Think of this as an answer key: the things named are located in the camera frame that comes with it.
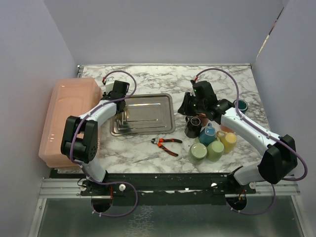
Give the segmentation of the salmon pink mug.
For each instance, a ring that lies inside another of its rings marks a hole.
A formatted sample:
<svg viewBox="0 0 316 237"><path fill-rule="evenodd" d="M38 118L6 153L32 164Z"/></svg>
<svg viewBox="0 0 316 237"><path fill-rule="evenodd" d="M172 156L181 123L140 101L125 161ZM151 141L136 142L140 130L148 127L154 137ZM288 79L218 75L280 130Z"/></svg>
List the salmon pink mug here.
<svg viewBox="0 0 316 237"><path fill-rule="evenodd" d="M209 124L209 119L207 118L205 114L203 113L197 114L197 117L200 119L202 127L205 127Z"/></svg>

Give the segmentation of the dark teal mug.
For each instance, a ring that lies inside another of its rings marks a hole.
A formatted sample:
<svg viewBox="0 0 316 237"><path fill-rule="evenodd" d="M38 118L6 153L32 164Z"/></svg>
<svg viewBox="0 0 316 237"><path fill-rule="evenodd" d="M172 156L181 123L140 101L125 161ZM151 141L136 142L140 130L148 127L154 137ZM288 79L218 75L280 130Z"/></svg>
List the dark teal mug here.
<svg viewBox="0 0 316 237"><path fill-rule="evenodd" d="M234 101L234 105L236 108L238 108L243 114L245 114L248 110L248 103L242 99L239 99Z"/></svg>

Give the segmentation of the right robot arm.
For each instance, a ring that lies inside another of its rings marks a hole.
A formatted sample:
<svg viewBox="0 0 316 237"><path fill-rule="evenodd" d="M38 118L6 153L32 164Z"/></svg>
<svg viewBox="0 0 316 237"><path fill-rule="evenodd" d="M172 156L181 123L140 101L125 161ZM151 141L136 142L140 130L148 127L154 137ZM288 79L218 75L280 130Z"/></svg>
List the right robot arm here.
<svg viewBox="0 0 316 237"><path fill-rule="evenodd" d="M193 91L184 94L178 113L184 116L205 114L206 117L233 130L250 143L262 159L258 164L236 169L227 180L227 188L238 193L251 182L267 181L277 184L298 164L295 141L289 135L279 136L241 114L236 106L226 100L218 100L211 84L200 81L193 84Z"/></svg>

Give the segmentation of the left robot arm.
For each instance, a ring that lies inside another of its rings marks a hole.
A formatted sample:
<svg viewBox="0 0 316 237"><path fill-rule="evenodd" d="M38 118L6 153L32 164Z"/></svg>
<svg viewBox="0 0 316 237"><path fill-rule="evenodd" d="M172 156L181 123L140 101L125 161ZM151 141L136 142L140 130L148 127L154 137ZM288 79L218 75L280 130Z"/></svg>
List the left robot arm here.
<svg viewBox="0 0 316 237"><path fill-rule="evenodd" d="M123 111L129 83L116 80L111 91L104 93L100 102L87 113L66 119L61 142L61 153L79 165L87 179L93 181L92 189L99 195L109 189L106 170L96 157L98 129L108 119Z"/></svg>

